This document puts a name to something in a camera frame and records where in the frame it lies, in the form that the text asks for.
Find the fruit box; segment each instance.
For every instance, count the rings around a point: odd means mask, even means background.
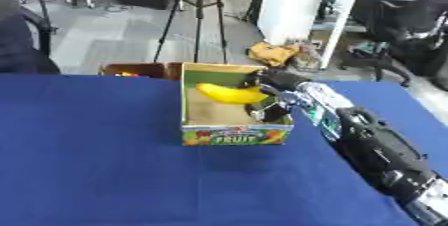
[[[275,123],[257,122],[246,113],[244,105],[218,103],[196,89],[197,83],[236,87],[247,73],[260,68],[262,67],[184,63],[183,144],[187,146],[283,144],[293,129],[293,121],[289,115]]]

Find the shelf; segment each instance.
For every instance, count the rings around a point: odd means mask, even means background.
[[[312,30],[333,30],[336,23],[336,17],[329,16],[324,21],[314,22]],[[345,32],[366,32],[366,28],[355,21],[349,19],[344,28]]]

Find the banana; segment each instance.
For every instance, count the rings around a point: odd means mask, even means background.
[[[210,99],[230,104],[258,103],[268,96],[260,92],[260,87],[250,87],[244,89],[218,86],[210,83],[198,83],[196,88]]]

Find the box label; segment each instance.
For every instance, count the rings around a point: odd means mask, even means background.
[[[221,129],[185,130],[184,144],[195,145],[257,145],[282,144],[288,130],[279,129]]]

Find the robotic hand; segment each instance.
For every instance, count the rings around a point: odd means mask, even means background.
[[[253,118],[271,122],[298,107],[354,170],[420,225],[448,225],[448,182],[386,122],[329,86],[284,70],[250,73],[242,87],[256,85],[277,99],[261,108],[246,105]]]

